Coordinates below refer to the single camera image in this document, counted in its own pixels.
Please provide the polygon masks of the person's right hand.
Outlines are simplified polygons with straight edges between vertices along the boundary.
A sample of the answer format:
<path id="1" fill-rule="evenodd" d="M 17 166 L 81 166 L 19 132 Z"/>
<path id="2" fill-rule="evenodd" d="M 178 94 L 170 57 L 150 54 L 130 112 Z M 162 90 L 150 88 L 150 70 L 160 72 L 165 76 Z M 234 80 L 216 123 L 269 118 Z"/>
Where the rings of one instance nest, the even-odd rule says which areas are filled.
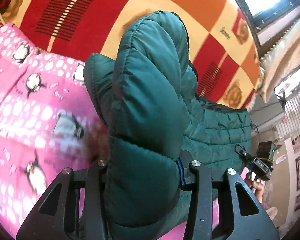
<path id="1" fill-rule="evenodd" d="M 252 180 L 250 172 L 246 174 L 244 181 L 250 187 L 251 190 L 255 190 L 254 192 L 255 197 L 261 204 L 263 204 L 264 185 L 261 182 Z M 273 221 L 278 213 L 278 210 L 276 207 L 272 206 L 266 209 L 266 213 Z"/>

